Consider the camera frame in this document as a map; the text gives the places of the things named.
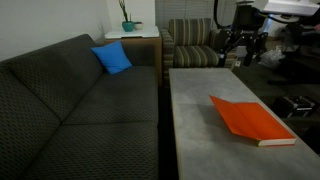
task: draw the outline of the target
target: orange book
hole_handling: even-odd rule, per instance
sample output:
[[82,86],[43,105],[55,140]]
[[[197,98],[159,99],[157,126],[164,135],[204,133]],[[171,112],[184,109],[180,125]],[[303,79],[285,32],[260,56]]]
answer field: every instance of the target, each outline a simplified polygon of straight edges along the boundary
[[295,144],[296,138],[259,103],[210,98],[233,134],[258,140],[258,146]]

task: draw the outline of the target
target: armchair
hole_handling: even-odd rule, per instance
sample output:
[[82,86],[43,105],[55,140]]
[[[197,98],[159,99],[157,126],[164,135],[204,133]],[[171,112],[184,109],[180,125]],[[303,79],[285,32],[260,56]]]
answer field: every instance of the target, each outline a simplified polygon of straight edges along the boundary
[[211,19],[171,19],[162,36],[163,85],[169,86],[169,68],[217,67],[218,51],[226,38],[210,30]]

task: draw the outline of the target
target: coffee table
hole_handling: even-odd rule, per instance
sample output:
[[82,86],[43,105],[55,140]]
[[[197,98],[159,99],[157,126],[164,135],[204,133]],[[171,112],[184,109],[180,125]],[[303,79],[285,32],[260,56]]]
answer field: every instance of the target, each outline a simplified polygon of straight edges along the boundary
[[229,69],[169,73],[180,179],[320,179],[320,158],[300,138],[294,146],[257,147],[229,131],[209,95],[259,102],[292,132]]

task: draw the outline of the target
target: white wall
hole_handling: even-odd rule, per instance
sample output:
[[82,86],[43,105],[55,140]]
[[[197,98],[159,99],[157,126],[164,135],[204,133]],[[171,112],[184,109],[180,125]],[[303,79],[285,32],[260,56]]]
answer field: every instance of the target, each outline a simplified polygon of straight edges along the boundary
[[111,28],[106,0],[0,0],[0,24],[0,61]]
[[[108,12],[111,21],[112,30],[121,28],[121,23],[124,21],[122,10],[118,0],[106,0]],[[132,21],[142,21],[144,26],[155,26],[155,0],[125,0],[126,11],[128,18]]]

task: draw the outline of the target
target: couch cushion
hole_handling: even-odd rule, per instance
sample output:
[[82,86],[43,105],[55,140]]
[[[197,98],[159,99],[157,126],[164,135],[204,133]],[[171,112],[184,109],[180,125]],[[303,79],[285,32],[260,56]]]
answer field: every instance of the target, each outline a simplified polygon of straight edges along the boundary
[[59,124],[31,91],[0,70],[0,179],[19,177]]
[[219,62],[218,54],[209,46],[176,46],[173,65],[176,68],[213,67]]
[[64,124],[158,121],[155,67],[133,66],[104,74]]
[[155,66],[155,47],[152,44],[122,44],[124,53],[133,66]]
[[177,46],[208,45],[211,19],[170,19],[169,32]]
[[123,51],[121,41],[116,41],[102,47],[91,48],[97,55],[109,74],[121,72],[132,66]]
[[158,179],[154,123],[61,126],[22,179]]
[[102,74],[90,50],[94,45],[83,35],[17,57],[8,65],[63,120]]

